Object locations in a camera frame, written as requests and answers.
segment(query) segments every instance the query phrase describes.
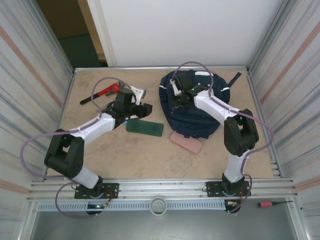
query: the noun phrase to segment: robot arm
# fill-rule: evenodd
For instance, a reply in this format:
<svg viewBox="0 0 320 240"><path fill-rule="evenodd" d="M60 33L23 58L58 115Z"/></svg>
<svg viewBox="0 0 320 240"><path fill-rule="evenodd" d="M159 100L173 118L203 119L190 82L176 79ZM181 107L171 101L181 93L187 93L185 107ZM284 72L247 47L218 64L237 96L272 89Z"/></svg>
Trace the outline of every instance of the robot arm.
<svg viewBox="0 0 320 240"><path fill-rule="evenodd" d="M201 85L193 86L187 74L178 75L175 79L170 80L174 97L172 106L178 108L185 104L195 106L224 126L224 145L229 152L228 165L222 175L225 192L231 194L236 191L239 185L244 182L244 170L246 154L255 147L259 140L256 124L252 119L240 116L231 112L242 112L247 115L253 115L248 109L240 111L214 96L211 90L209 97L208 89Z"/></svg>
<svg viewBox="0 0 320 240"><path fill-rule="evenodd" d="M131 89L122 88L118 92L114 103L102 110L101 116L97 116L89 122L70 130L72 132L79 130L77 132L53 136L44 164L79 183L90 196L99 196L102 192L102 178L84 166L84 149L102 134L117 128L129 117L144 118L150 115L152 105L141 104L140 102L145 94L144 89L133 86Z"/></svg>

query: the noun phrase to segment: cable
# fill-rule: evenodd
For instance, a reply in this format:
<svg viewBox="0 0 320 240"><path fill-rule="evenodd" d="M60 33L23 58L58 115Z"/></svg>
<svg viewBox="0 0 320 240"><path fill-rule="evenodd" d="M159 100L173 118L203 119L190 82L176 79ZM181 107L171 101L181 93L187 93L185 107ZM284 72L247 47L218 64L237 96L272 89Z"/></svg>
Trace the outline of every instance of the cable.
<svg viewBox="0 0 320 240"><path fill-rule="evenodd" d="M123 83L125 86L127 86L129 89L131 89L131 86L128 85L126 82L122 81L121 79L119 78L116 78L116 77L111 77L111 76L107 76L107 77L103 77L101 78L99 81L96 82L96 84L94 85L93 89L92 89L92 92L91 92L91 101L93 103L93 105L95 105L97 108L98 108L98 111L99 111L99 116L96 118L96 120L94 120L93 122L89 123L88 125L86 126L83 126L81 127L80 129L75 129L75 130L72 130L72 131L59 131L59 132L49 132L49 133L44 133L44 134L39 134L39 135L36 135L36 136L33 136L31 138L29 138L27 141L25 141L21 148L20 148L20 155L19 155L19 158L20 158L20 162L23 166L23 168L30 174L36 176L36 177L39 177L39 178L65 178L65 176L63 175L41 175L41 174L38 174L34 171L32 171L26 164L26 161L24 159L24 150L25 150L25 147L28 145L28 143L30 143L31 141L34 141L36 139L39 139L39 138L43 138L43 137L52 137L52 136L58 136L58 135L66 135L66 134L74 134L74 133L77 133L78 131L82 131L84 129L87 129L89 127L91 127L92 125L94 125L96 122L99 121L99 119L101 118L102 116L102 109L101 107L99 107L96 102L94 101L94 94L95 94L95 90L96 90L96 87L97 85L102 82L103 80L106 80L106 79L112 79L112 80L116 80L116 81L119 81L121 83Z"/></svg>
<svg viewBox="0 0 320 240"><path fill-rule="evenodd" d="M105 204L108 206L109 205L109 203L110 203L110 201L111 201L111 199L113 199L114 198L114 194L112 193L112 191L110 190L110 189L104 189L103 190L104 191L104 193L105 193L105 198L106 198L106 202L105 202Z"/></svg>
<svg viewBox="0 0 320 240"><path fill-rule="evenodd" d="M71 182L68 182L66 184L63 184L59 190L56 192L56 195L55 195L55 199L54 199L54 203L55 203L55 207L56 209L58 210L59 213L61 213L62 215L68 217L68 218L72 218L72 219L88 219L88 218L92 218L92 217L95 217L97 216L96 214L95 215L86 215L86 216L77 216L77 215L73 215L73 214L69 214L69 213L66 213L64 211L62 211L59 206L58 206L58 195L59 193L61 192L61 190L65 187L65 186L68 186L68 185L72 185L74 184L72 181Z"/></svg>
<svg viewBox="0 0 320 240"><path fill-rule="evenodd" d="M177 72L178 70L183 67L184 65L187 65L187 64L197 64L201 67L203 67L208 73L209 73L209 76L210 76L210 79L211 79L211 84L209 86L209 89L208 89L208 93L209 93L209 97L211 97L211 89L212 87L214 86L214 74L212 72L209 71L209 69L203 65L202 63L198 62L198 61L186 61L185 63L182 63L180 66L177 67L177 69L174 71L173 75L172 75L172 78L171 79L174 79L175 76L177 75Z"/></svg>
<svg viewBox="0 0 320 240"><path fill-rule="evenodd" d="M205 192L205 193L208 192L208 189L204 190L204 188L205 188L206 186L207 186L207 185L204 185L204 186L202 187L202 189L201 189L202 192Z"/></svg>
<svg viewBox="0 0 320 240"><path fill-rule="evenodd" d="M232 214L233 212L235 212L236 210L238 210L238 209L245 203L245 201L246 201L247 198L249 197L249 194L250 194L250 191L251 191L251 188L252 188L252 183L253 183L253 182L252 182L252 177L251 177L249 174L247 174L247 173L242 173L242 175L243 175L243 176L247 176L247 177L250 179L249 190L248 190L248 192L246 193L244 199L240 202L240 204L239 204L236 208L232 209L231 211L228 211L230 214Z"/></svg>
<svg viewBox="0 0 320 240"><path fill-rule="evenodd" d="M239 190L239 196L240 196L240 202L242 202L242 199L244 198L244 194L242 193L242 190Z"/></svg>

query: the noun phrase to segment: navy backpack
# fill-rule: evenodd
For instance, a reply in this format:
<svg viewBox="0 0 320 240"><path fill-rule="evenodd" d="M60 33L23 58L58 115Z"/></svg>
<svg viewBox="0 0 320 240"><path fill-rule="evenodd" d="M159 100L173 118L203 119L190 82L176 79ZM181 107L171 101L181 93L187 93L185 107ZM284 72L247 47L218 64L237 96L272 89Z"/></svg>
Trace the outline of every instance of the navy backpack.
<svg viewBox="0 0 320 240"><path fill-rule="evenodd" d="M198 83L202 86L207 86L211 83L211 78L205 71L178 71L176 75L183 73L188 75L194 86ZM195 106L172 107L171 97L174 95L174 91L170 84L170 79L173 74L174 72L172 71L163 77L159 86L160 103L166 120L174 131L184 135L186 138L207 139L217 130L220 123L208 113ZM230 87L240 75L241 73L238 72L228 84L223 78L214 73L212 87L214 95L228 104L230 101Z"/></svg>

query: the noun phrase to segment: pink sponge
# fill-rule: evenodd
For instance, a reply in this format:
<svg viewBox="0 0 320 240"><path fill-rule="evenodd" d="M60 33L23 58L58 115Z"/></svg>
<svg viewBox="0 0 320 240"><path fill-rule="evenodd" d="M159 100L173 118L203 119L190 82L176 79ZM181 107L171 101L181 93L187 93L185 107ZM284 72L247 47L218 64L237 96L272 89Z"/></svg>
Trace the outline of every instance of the pink sponge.
<svg viewBox="0 0 320 240"><path fill-rule="evenodd" d="M198 154L202 148L202 142L198 139L193 137L186 138L175 131L171 134L170 141L189 150L193 154Z"/></svg>

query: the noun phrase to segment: sponge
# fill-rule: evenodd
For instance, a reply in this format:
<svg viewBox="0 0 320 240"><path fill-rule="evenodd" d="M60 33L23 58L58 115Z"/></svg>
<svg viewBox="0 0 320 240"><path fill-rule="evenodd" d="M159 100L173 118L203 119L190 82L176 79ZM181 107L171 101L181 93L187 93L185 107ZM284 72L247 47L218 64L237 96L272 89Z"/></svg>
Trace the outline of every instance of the sponge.
<svg viewBox="0 0 320 240"><path fill-rule="evenodd" d="M193 154L198 154L202 148L202 142L193 137L186 138L182 134L177 132L173 132L170 136L170 141L178 144L184 149L189 150Z"/></svg>
<svg viewBox="0 0 320 240"><path fill-rule="evenodd" d="M145 134L162 137L164 125L162 123L130 119L126 124L126 131L137 134Z"/></svg>

